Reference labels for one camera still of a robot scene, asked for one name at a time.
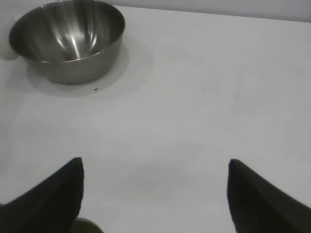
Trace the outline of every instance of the metal bowl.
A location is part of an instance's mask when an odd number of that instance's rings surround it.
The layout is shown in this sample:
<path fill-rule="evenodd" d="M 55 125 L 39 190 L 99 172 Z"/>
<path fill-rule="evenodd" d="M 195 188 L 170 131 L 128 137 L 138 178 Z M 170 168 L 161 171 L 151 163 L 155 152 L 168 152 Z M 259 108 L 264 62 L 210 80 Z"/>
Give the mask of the metal bowl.
<path fill-rule="evenodd" d="M 104 75 L 120 49 L 122 13 L 96 0 L 62 0 L 35 8 L 12 27 L 12 49 L 51 81 L 82 83 Z"/>

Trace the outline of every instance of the white wall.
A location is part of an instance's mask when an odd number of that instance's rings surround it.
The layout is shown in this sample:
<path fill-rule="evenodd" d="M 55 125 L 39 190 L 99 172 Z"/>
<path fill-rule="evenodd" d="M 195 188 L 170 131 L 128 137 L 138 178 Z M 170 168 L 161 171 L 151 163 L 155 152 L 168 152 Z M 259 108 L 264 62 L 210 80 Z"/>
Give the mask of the white wall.
<path fill-rule="evenodd" d="M 311 0 L 108 0 L 119 5 L 311 21 Z"/>

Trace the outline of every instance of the white object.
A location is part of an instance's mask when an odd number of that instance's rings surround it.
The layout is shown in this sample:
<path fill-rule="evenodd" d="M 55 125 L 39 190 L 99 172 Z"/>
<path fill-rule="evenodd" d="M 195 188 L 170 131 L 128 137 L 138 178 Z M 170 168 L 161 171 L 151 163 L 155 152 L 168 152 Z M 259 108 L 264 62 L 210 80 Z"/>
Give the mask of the white object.
<path fill-rule="evenodd" d="M 238 158 L 311 206 L 311 24 L 119 9 L 120 56 L 96 82 L 0 61 L 0 202 L 82 156 L 81 216 L 104 232 L 235 233 Z"/>
<path fill-rule="evenodd" d="M 0 59 L 15 60 L 18 58 L 18 54 L 12 50 L 9 43 L 9 33 L 15 22 L 15 17 L 0 18 Z"/>

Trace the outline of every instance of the white table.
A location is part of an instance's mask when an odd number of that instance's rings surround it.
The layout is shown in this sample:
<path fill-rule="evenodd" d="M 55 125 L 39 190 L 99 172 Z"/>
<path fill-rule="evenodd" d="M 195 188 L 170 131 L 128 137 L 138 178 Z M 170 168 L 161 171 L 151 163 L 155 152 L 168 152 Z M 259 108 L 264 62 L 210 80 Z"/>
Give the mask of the white table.
<path fill-rule="evenodd" d="M 238 158 L 311 206 L 311 24 L 119 9 L 124 44 L 96 82 L 0 61 L 0 202 L 81 156 L 81 216 L 106 233 L 234 233 Z"/>

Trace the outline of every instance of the bowl rim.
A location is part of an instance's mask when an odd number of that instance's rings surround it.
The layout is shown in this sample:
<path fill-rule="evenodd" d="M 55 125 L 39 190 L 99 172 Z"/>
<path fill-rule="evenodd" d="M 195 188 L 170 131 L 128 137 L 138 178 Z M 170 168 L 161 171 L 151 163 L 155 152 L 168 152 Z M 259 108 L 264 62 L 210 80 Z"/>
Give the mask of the bowl rim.
<path fill-rule="evenodd" d="M 99 2 L 100 4 L 103 4 L 103 5 L 106 5 L 106 6 L 109 6 L 109 7 L 112 7 L 114 10 L 117 11 L 117 13 L 121 16 L 121 19 L 123 21 L 123 28 L 122 28 L 122 31 L 120 33 L 120 35 L 118 36 L 117 39 L 115 39 L 115 41 L 113 43 L 111 43 L 109 46 L 107 47 L 104 47 L 101 51 L 95 53 L 95 54 L 92 54 L 92 55 L 89 55 L 87 57 L 82 57 L 82 58 L 78 58 L 78 59 L 75 59 L 75 60 L 69 60 L 69 61 L 62 61 L 62 62 L 56 62 L 56 61 L 42 61 L 42 60 L 36 60 L 36 59 L 33 59 L 33 58 L 30 58 L 30 57 L 27 57 L 27 56 L 23 56 L 21 55 L 19 52 L 17 52 L 14 47 L 12 46 L 12 41 L 11 41 L 11 38 L 12 38 L 12 33 L 13 33 L 13 30 L 14 28 L 18 25 L 18 23 L 20 21 L 22 21 L 25 17 L 27 17 L 28 15 L 32 14 L 34 11 L 42 8 L 42 7 L 47 7 L 47 6 L 50 6 L 50 5 L 56 5 L 56 4 L 61 4 L 62 2 L 66 2 L 66 1 L 73 1 L 73 0 L 56 0 L 55 2 L 50 2 L 50 3 L 47 3 L 47 4 L 44 4 L 44 5 L 41 5 L 41 6 L 38 6 L 32 10 L 30 10 L 29 12 L 25 13 L 22 17 L 20 17 L 15 23 L 14 25 L 12 26 L 10 32 L 9 32 L 9 44 L 10 44 L 10 47 L 21 57 L 23 58 L 26 58 L 30 61 L 33 61 L 33 62 L 37 62 L 37 63 L 45 63 L 45 64 L 63 64 L 63 63 L 72 63 L 72 62 L 77 62 L 77 61 L 81 61 L 81 60 L 84 60 L 84 59 L 88 59 L 90 57 L 93 57 L 93 56 L 96 56 L 100 53 L 102 53 L 103 51 L 107 50 L 108 48 L 112 47 L 115 43 L 117 43 L 119 41 L 119 39 L 123 36 L 124 34 L 124 31 L 125 31 L 125 27 L 126 27 L 126 22 L 125 22 L 125 18 L 124 18 L 124 15 L 122 14 L 122 12 L 116 8 L 115 6 L 107 3 L 107 2 L 104 2 L 104 1 L 101 1 L 101 0 L 90 0 L 90 1 L 95 1 L 95 2 Z"/>

